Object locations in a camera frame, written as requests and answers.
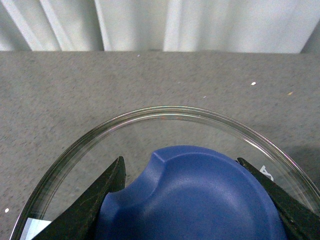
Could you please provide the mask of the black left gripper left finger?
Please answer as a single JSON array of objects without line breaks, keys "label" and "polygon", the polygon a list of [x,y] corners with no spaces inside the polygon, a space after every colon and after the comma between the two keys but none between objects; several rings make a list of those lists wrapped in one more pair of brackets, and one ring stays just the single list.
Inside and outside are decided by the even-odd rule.
[{"label": "black left gripper left finger", "polygon": [[53,222],[38,233],[35,240],[92,240],[99,212],[109,193],[125,188],[125,160],[119,156],[82,195]]}]

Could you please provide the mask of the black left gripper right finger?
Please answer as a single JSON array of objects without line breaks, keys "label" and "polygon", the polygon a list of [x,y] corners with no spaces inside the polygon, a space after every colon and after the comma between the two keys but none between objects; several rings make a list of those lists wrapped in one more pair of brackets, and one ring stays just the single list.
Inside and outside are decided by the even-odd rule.
[{"label": "black left gripper right finger", "polygon": [[320,217],[318,215],[291,197],[244,158],[237,158],[237,162],[264,187],[278,211],[289,240],[318,240],[320,238]]}]

